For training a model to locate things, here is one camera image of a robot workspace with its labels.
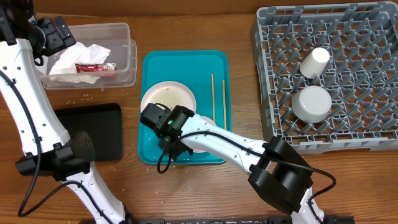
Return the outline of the small pink bowl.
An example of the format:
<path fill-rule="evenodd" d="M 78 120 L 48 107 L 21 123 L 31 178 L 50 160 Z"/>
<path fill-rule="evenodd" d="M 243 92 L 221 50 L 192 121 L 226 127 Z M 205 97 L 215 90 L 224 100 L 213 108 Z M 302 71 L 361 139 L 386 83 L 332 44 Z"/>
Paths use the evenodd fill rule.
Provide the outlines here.
<path fill-rule="evenodd" d="M 194 128 L 194 126 L 196 126 L 197 124 L 199 124 L 199 119 L 200 119 L 201 121 L 202 121 L 202 120 L 206 121 L 206 122 L 204 122 L 204 123 L 211 124 L 211 125 L 213 125 L 213 126 L 217 126 L 216 123 L 215 123 L 212 119 L 210 119 L 210 118 L 208 118 L 208 117 L 206 117 L 206 116 L 202 116 L 202 115 L 199 115 L 199 114 L 195 114 L 193 118 L 189 118 L 188 121 L 184 124 L 184 127 L 185 127 L 185 128 L 183 128 L 183 129 L 185 130 L 185 132 L 188 132 L 188 133 L 194 132 L 193 128 Z M 203 138 L 203 139 L 206 138 L 206 140 L 209 140 L 208 137 L 206 137 L 205 134 L 202 135 L 202 138 Z M 204 153 L 204 152 L 207 152 L 207 151 L 202 150 L 202 148 L 203 148 L 203 147 L 200 147 L 199 149 L 195 149 L 195 148 L 191 148 L 191 149 L 192 149 L 192 151 L 193 151 L 194 153 Z"/>

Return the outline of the large white plate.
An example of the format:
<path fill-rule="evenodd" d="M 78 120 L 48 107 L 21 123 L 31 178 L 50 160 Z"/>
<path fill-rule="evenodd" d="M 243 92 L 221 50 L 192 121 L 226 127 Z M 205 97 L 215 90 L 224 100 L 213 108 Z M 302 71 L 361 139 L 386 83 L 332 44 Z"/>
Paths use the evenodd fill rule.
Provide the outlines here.
<path fill-rule="evenodd" d="M 144 93 L 139 121 L 153 129 L 159 121 L 165 120 L 166 116 L 175 116 L 173 112 L 175 107 L 177 111 L 182 110 L 189 115 L 195 114 L 197 103 L 194 94 L 179 82 L 160 82 Z"/>

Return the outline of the wooden chopstick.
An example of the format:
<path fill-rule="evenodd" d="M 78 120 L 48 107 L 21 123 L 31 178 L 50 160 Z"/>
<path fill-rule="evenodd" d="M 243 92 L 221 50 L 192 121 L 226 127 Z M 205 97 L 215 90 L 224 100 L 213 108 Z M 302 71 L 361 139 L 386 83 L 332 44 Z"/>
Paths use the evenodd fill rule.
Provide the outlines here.
<path fill-rule="evenodd" d="M 222 91 L 223 91 L 223 124 L 224 124 L 224 129 L 227 130 L 227 117 L 226 117 L 226 85 L 225 85 L 225 80 L 222 81 Z"/>
<path fill-rule="evenodd" d="M 214 74 L 211 74 L 211 97 L 212 97 L 213 121 L 216 123 L 216 111 L 215 111 L 215 79 L 214 79 Z"/>

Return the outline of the grey bowl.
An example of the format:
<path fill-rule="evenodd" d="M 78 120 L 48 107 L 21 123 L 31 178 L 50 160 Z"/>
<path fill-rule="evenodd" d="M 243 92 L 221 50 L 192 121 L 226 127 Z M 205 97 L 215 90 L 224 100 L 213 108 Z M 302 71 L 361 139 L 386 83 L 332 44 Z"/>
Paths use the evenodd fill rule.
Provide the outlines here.
<path fill-rule="evenodd" d="M 331 96 L 322 87 L 308 86 L 292 98 L 292 109 L 296 117 L 307 123 L 323 121 L 331 109 Z"/>

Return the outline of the pale green cup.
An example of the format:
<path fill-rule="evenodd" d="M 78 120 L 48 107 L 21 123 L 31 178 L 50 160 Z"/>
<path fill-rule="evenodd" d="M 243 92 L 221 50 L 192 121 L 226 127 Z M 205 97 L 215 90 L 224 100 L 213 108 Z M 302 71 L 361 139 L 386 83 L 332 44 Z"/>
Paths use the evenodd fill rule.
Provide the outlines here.
<path fill-rule="evenodd" d="M 330 59 L 327 49 L 317 47 L 313 49 L 300 64 L 300 72 L 303 76 L 314 79 L 324 71 Z"/>

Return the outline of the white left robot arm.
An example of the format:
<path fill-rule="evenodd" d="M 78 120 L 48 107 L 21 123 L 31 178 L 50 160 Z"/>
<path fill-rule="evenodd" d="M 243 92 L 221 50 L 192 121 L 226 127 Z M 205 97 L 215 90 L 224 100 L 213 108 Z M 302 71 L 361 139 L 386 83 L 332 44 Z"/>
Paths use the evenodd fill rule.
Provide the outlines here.
<path fill-rule="evenodd" d="M 16 164 L 23 175 L 51 175 L 69 187 L 96 223 L 133 223 L 125 205 L 108 189 L 96 166 L 94 147 L 82 131 L 70 137 L 47 98 L 38 67 L 43 58 L 75 39 L 61 17 L 39 21 L 1 13 L 1 94 L 20 134 L 24 157 Z"/>

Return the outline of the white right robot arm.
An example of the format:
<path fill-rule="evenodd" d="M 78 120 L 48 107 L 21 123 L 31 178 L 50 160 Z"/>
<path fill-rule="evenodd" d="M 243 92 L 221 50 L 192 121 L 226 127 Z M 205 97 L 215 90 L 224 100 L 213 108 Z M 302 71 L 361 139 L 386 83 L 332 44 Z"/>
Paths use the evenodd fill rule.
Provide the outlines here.
<path fill-rule="evenodd" d="M 183 152 L 199 149 L 240 168 L 258 196 L 278 211 L 290 215 L 292 223 L 326 223 L 315 197 L 336 185 L 330 173 L 311 167 L 286 141 L 272 137 L 255 140 L 210 124 L 184 106 L 170 110 L 149 103 L 140 122 L 159 138 L 162 155 L 169 162 Z"/>

